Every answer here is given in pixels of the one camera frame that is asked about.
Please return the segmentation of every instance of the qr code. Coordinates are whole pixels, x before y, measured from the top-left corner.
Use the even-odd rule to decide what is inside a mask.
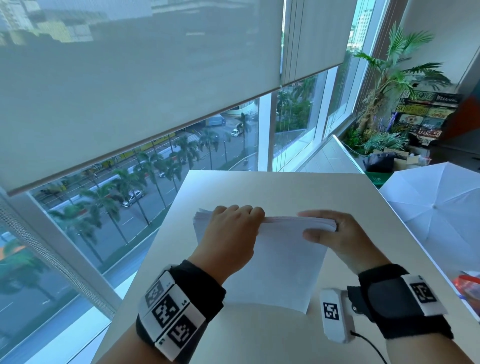
[[[433,295],[433,292],[430,290],[426,283],[411,283],[410,287],[415,292],[415,295],[419,299],[420,303],[437,302],[437,299]]]
[[[147,306],[150,307],[153,305],[159,299],[159,297],[161,297],[163,291],[164,289],[162,287],[162,283],[160,283],[160,280],[158,280],[145,295]]]
[[[167,335],[181,349],[196,330],[197,326],[195,326],[187,316],[183,315],[173,325],[173,328]]]
[[[170,295],[167,294],[153,309],[153,316],[155,316],[160,326],[165,328],[178,311],[180,311],[179,307],[173,302]]]
[[[325,318],[329,318],[331,320],[340,320],[338,317],[338,307],[336,303],[324,302],[324,315]]]

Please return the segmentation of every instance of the indoor palm plant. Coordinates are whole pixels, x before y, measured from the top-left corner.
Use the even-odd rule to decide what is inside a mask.
[[[411,86],[413,82],[424,82],[434,90],[450,84],[450,80],[438,70],[442,65],[441,62],[428,62],[407,69],[402,68],[403,62],[410,59],[409,54],[431,42],[433,34],[421,31],[405,35],[402,27],[394,24],[390,29],[389,38],[390,44],[385,60],[371,57],[364,52],[355,54],[355,57],[363,58],[369,63],[376,80],[373,89],[364,100],[364,108],[358,118],[358,129],[361,133],[366,127],[375,126],[375,116],[386,102],[388,92],[396,91],[414,99],[414,89]]]

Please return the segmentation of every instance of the glass pane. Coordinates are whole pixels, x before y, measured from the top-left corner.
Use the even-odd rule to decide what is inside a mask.
[[[357,1],[345,58],[336,72],[335,85],[328,108],[327,132],[325,136],[334,129],[333,124],[335,121],[347,110],[353,80],[360,61],[358,58],[354,58],[353,55],[363,48],[374,6],[375,0]]]
[[[109,320],[0,228],[0,358],[64,363]]]
[[[122,296],[189,169],[258,170],[258,105],[238,105],[31,194]]]
[[[278,92],[273,170],[281,170],[315,137],[326,71]]]

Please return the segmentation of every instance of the person's left hand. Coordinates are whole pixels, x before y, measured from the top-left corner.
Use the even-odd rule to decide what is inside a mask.
[[[217,206],[202,241],[188,260],[223,284],[252,258],[264,217],[261,207]]]

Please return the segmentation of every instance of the finger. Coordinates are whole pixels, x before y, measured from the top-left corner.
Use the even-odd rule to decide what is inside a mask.
[[[337,239],[335,232],[320,229],[305,229],[302,236],[305,240],[325,245],[332,249],[334,248]]]
[[[258,222],[258,226],[262,223],[265,218],[265,211],[261,207],[255,207],[250,211],[250,217]]]
[[[250,205],[245,205],[245,206],[242,206],[242,207],[239,208],[239,211],[241,213],[246,214],[246,215],[250,214],[250,211],[252,211],[252,210],[253,210],[253,207],[250,206]]]
[[[212,215],[215,216],[215,215],[219,215],[221,214],[222,212],[224,212],[227,208],[225,206],[217,206],[215,207],[215,210],[213,210],[213,213]]]
[[[338,224],[345,221],[348,216],[348,214],[333,210],[307,210],[300,211],[299,213],[297,213],[297,215],[307,218],[330,218],[332,220],[335,220]]]
[[[232,205],[226,209],[226,211],[237,211],[239,209],[238,205]]]

